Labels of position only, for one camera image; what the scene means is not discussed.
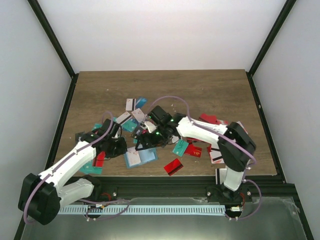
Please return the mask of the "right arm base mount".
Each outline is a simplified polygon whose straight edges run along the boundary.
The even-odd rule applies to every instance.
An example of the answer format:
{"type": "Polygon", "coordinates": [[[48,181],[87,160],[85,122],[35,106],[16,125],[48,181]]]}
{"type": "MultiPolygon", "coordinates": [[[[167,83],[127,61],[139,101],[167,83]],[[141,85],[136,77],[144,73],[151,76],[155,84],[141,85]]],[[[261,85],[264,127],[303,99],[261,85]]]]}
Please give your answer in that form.
{"type": "Polygon", "coordinates": [[[219,202],[221,204],[237,204],[242,202],[251,202],[252,197],[248,195],[248,189],[242,185],[236,191],[226,188],[224,185],[210,185],[205,189],[206,196],[211,202],[219,202]]]}

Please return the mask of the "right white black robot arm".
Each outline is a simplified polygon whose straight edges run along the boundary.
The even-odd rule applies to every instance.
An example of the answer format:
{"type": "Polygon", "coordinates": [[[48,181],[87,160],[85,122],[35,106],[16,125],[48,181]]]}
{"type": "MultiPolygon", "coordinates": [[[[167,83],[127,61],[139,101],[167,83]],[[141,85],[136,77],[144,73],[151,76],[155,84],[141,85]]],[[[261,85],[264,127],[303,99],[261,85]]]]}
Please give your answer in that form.
{"type": "Polygon", "coordinates": [[[147,119],[134,130],[136,150],[165,147],[173,137],[191,138],[208,143],[218,159],[226,166],[222,188],[223,198],[229,202],[240,196],[240,189],[256,144],[237,122],[213,124],[176,113],[170,115],[160,106],[149,112],[147,119]]]}

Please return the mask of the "white floral card front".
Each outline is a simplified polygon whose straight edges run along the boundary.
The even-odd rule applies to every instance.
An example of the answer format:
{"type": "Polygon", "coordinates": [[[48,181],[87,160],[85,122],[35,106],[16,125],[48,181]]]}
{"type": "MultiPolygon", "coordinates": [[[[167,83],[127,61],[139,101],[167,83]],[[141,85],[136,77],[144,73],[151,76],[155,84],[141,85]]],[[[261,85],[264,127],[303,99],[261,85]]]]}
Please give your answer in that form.
{"type": "Polygon", "coordinates": [[[127,149],[126,157],[127,157],[128,165],[130,167],[141,163],[139,153],[138,151],[136,151],[135,147],[130,147],[127,149]]]}

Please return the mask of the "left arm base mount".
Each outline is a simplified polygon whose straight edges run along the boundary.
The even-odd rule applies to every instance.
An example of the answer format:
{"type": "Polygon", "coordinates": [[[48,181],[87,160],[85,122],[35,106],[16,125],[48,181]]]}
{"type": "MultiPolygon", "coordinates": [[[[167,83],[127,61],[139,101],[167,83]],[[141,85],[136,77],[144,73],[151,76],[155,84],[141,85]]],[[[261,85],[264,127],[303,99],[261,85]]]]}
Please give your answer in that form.
{"type": "Polygon", "coordinates": [[[93,187],[88,184],[80,184],[72,188],[72,193],[77,197],[77,201],[85,200],[91,202],[104,202],[115,200],[117,195],[118,187],[114,184],[106,184],[102,182],[101,184],[93,185],[93,187]]]}

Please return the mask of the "blue leather card holder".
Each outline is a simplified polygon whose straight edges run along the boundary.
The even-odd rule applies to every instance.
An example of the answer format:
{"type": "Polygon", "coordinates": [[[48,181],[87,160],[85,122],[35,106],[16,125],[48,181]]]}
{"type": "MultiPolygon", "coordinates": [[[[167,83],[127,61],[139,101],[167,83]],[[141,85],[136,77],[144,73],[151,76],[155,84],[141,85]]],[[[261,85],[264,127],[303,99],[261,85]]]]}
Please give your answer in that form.
{"type": "Polygon", "coordinates": [[[129,166],[128,160],[127,160],[127,152],[123,155],[126,167],[128,169],[135,168],[135,167],[138,167],[138,166],[141,166],[141,165],[156,161],[158,159],[156,148],[150,148],[150,149],[146,149],[146,150],[139,150],[138,153],[139,153],[139,157],[140,157],[141,163],[137,164],[137,165],[134,165],[134,166],[129,166]]]}

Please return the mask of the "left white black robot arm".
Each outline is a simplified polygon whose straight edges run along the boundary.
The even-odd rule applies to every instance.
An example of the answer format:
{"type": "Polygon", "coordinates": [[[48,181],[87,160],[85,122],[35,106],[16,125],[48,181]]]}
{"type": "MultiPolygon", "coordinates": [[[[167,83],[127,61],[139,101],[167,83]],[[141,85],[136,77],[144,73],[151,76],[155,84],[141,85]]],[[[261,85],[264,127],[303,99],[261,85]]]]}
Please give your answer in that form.
{"type": "Polygon", "coordinates": [[[26,224],[34,221],[47,225],[65,206],[77,201],[97,202],[102,196],[102,184],[85,175],[73,183],[69,179],[86,163],[104,153],[112,159],[127,151],[119,123],[106,119],[101,127],[85,133],[75,147],[50,168],[35,175],[28,174],[22,183],[18,208],[26,224]]]}

